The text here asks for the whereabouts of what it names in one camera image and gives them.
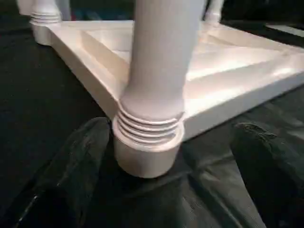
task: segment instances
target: black fabric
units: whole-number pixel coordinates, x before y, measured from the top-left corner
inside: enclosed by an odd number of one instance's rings
[[[261,123],[236,126],[231,149],[268,228],[304,225],[304,151],[296,149],[303,147],[304,138],[299,135],[303,129],[294,125],[287,129]]]
[[[13,29],[0,33],[0,216],[75,129],[105,116],[51,47]]]
[[[75,131],[16,197],[0,227],[80,227],[99,179],[109,129],[106,118],[95,118]]]

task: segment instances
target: turned wooden leg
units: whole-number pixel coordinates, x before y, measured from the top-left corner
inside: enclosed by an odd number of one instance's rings
[[[130,79],[113,121],[115,155],[153,178],[175,161],[184,135],[183,87],[204,0],[137,0]]]
[[[222,17],[222,8],[225,0],[212,0],[208,11],[206,12],[205,21],[210,26],[218,26]]]
[[[51,45],[48,26],[61,22],[61,14],[55,0],[35,0],[31,14],[32,29],[37,43]]]

